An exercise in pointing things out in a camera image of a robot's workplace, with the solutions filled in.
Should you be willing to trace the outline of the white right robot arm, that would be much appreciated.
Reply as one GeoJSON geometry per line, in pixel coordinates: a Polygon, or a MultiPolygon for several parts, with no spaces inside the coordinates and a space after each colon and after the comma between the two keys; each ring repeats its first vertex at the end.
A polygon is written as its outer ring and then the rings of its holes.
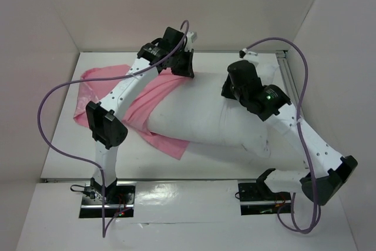
{"type": "Polygon", "coordinates": [[[270,199],[278,192],[303,193],[313,203],[326,205],[352,175],[357,160],[337,152],[321,138],[281,88],[263,85],[251,62],[234,62],[227,72],[221,95],[237,100],[307,158],[306,170],[267,169],[256,180],[258,196],[270,199]]]}

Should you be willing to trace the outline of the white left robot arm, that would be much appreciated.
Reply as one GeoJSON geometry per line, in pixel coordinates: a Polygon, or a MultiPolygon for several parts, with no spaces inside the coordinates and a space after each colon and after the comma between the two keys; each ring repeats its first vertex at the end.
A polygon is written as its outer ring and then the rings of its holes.
{"type": "Polygon", "coordinates": [[[170,69],[172,74],[193,78],[193,42],[195,32],[180,32],[171,27],[164,35],[143,45],[122,79],[99,102],[86,105],[89,129],[95,140],[95,170],[90,185],[102,203],[110,203],[116,196],[116,158],[119,145],[126,139],[127,127],[122,119],[132,102],[161,71],[170,69]]]}

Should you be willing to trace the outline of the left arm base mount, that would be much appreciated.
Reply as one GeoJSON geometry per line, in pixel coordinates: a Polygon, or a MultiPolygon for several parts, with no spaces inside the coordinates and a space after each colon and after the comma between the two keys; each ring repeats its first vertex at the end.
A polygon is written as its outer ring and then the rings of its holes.
{"type": "MultiPolygon", "coordinates": [[[[89,183],[72,185],[70,191],[82,196],[79,218],[96,219],[102,217],[102,197],[89,183]]],[[[136,184],[119,182],[105,200],[105,218],[115,215],[121,218],[133,217],[136,184]]]]}

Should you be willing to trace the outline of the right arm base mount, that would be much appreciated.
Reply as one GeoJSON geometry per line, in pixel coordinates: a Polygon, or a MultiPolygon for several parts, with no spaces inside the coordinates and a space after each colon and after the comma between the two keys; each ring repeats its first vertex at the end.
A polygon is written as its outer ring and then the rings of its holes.
{"type": "Polygon", "coordinates": [[[240,202],[242,216],[291,213],[291,195],[288,192],[262,191],[256,182],[238,183],[234,197],[240,202]]]}

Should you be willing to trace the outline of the pink satin pillowcase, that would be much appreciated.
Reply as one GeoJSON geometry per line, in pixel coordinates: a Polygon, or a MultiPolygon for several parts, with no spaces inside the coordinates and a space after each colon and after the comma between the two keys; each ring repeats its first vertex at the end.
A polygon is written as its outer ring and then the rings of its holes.
{"type": "MultiPolygon", "coordinates": [[[[88,128],[86,105],[90,101],[120,102],[118,96],[123,91],[123,87],[117,91],[116,86],[121,80],[97,81],[97,78],[112,78],[116,75],[125,75],[127,72],[133,72],[129,65],[115,65],[89,69],[81,74],[80,78],[83,81],[79,84],[73,120],[78,125],[88,128]]],[[[152,111],[161,105],[162,100],[177,87],[189,81],[189,78],[173,75],[170,70],[162,71],[143,88],[122,118],[122,123],[132,128],[145,142],[177,160],[181,159],[189,142],[150,131],[147,124],[152,111]]]]}

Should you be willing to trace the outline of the white pillow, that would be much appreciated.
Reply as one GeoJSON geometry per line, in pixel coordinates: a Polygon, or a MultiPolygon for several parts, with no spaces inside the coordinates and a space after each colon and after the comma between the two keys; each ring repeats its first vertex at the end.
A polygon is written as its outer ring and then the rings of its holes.
{"type": "Polygon", "coordinates": [[[239,101],[221,95],[226,78],[207,72],[180,78],[147,119],[147,130],[161,137],[155,147],[175,159],[181,159],[191,143],[240,148],[269,158],[266,123],[239,101]]]}

